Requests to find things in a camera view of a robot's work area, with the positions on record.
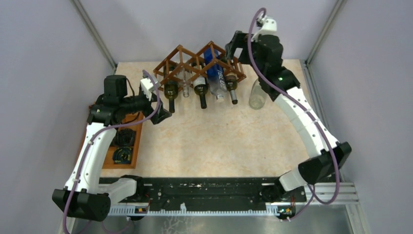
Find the brown label wine bottle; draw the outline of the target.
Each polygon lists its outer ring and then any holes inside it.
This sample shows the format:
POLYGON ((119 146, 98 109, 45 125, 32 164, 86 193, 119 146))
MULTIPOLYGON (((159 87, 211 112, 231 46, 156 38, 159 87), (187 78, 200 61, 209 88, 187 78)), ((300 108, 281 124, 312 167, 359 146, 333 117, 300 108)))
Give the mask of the brown label wine bottle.
POLYGON ((236 95, 236 89, 238 87, 237 76, 235 73, 231 72, 231 70, 229 70, 229 72, 225 76, 225 83, 227 90, 229 91, 232 104, 238 104, 238 98, 236 95))

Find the blue square glass bottle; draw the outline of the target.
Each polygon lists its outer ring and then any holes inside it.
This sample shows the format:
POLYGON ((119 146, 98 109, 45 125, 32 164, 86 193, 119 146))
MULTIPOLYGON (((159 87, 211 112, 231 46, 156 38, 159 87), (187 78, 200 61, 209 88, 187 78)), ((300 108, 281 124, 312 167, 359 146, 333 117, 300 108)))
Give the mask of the blue square glass bottle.
MULTIPOLYGON (((204 59, 206 65, 212 64, 213 55, 219 59, 218 51, 208 48, 204 52, 204 59)), ((227 93, 227 87, 224 78, 224 71, 219 64, 213 64, 207 70, 207 80, 209 84, 210 92, 215 96, 217 102, 223 102, 225 94, 227 93)))

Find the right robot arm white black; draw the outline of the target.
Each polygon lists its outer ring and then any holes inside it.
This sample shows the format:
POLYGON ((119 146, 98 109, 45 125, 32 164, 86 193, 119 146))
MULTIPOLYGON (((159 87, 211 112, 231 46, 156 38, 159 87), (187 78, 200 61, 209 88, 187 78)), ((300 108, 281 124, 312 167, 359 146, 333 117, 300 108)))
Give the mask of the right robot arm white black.
POLYGON ((323 125, 304 96, 294 73, 283 66, 283 46, 274 35, 259 36, 248 51, 249 34, 236 31, 226 44, 226 57, 232 59, 235 50, 242 49, 239 61, 253 66, 262 90, 287 115, 303 141, 309 158, 275 182, 274 194, 287 201, 294 189, 314 185, 342 168, 352 148, 340 143, 323 125))

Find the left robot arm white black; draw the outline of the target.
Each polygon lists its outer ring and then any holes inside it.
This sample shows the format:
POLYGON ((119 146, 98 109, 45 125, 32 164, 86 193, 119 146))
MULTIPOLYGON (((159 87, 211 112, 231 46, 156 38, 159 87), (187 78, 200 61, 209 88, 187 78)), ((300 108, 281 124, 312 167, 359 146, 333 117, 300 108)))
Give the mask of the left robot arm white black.
POLYGON ((163 108, 159 94, 159 81, 147 71, 143 72, 137 94, 128 96, 128 78, 110 75, 104 79, 104 92, 89 109, 86 134, 76 165, 62 189, 55 189, 53 202, 65 217, 103 221, 111 205, 129 197, 135 202, 145 198, 146 188, 139 184, 138 176, 124 175, 108 186, 99 183, 107 151, 117 129, 133 126, 124 124, 126 115, 141 113, 144 118, 136 122, 151 121, 154 125, 171 113, 163 108))

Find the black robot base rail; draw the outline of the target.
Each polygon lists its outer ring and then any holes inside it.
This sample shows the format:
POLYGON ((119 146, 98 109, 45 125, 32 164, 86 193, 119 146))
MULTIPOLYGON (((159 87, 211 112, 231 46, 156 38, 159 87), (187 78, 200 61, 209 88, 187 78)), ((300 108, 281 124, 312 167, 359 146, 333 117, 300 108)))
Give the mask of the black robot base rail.
POLYGON ((268 203, 306 202, 304 187, 283 192, 277 177, 140 177, 137 191, 121 203, 148 203, 152 212, 264 211, 268 203))

